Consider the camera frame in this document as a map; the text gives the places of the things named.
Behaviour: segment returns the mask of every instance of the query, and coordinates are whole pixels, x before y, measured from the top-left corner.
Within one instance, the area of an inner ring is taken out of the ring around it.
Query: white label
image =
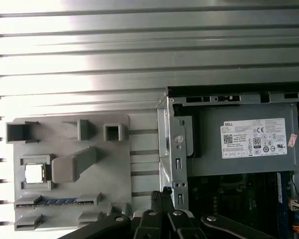
[[[277,173],[277,185],[278,185],[278,201],[283,203],[283,190],[281,186],[281,175]]]
[[[220,132],[223,158],[287,154],[285,119],[226,121]]]

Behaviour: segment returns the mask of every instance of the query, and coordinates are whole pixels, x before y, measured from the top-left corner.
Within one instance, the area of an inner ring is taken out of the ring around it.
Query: metal rivet
[[[118,218],[115,218],[115,221],[121,222],[121,221],[124,221],[124,218],[123,217],[118,217]]]
[[[176,143],[182,143],[182,142],[184,141],[184,137],[183,137],[181,134],[177,134],[177,135],[175,135],[175,137],[174,137],[174,141],[175,141]]]
[[[175,215],[175,216],[180,216],[180,215],[182,215],[182,212],[181,212],[181,211],[174,211],[174,212],[173,212],[173,215]]]
[[[213,216],[208,216],[207,220],[210,222],[215,222],[217,220],[217,218],[213,217]]]

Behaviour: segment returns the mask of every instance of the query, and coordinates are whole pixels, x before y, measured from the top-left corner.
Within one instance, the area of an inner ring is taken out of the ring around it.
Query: metal side panel
[[[137,210],[159,189],[166,86],[288,81],[299,81],[299,0],[1,0],[0,239],[62,235],[13,234],[6,122],[128,114]]]

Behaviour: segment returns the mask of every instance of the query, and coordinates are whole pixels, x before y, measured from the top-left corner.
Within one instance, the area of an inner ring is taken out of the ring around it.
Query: black plastic piece
[[[224,231],[242,239],[274,239],[274,237],[270,235],[240,224],[236,221],[230,220],[221,215],[204,216],[202,217],[201,221],[207,227]]]
[[[162,219],[163,214],[161,212],[154,210],[145,211],[133,239],[160,239]]]
[[[176,210],[169,212],[167,215],[173,232],[179,238],[207,239],[201,228],[195,227],[185,212]]]
[[[113,214],[64,235],[59,239],[120,238],[129,231],[130,226],[130,218],[120,214]]]

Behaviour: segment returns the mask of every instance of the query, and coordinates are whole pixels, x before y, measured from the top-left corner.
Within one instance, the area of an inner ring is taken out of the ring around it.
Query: screw
[[[213,216],[208,216],[207,220],[210,222],[215,222],[217,220],[217,218],[213,217]]]
[[[115,218],[115,221],[121,222],[121,221],[124,221],[124,218],[123,217],[118,217],[118,218]]]
[[[182,212],[181,212],[181,211],[174,211],[174,212],[173,212],[173,215],[175,215],[175,216],[180,216],[180,215],[182,215]]]

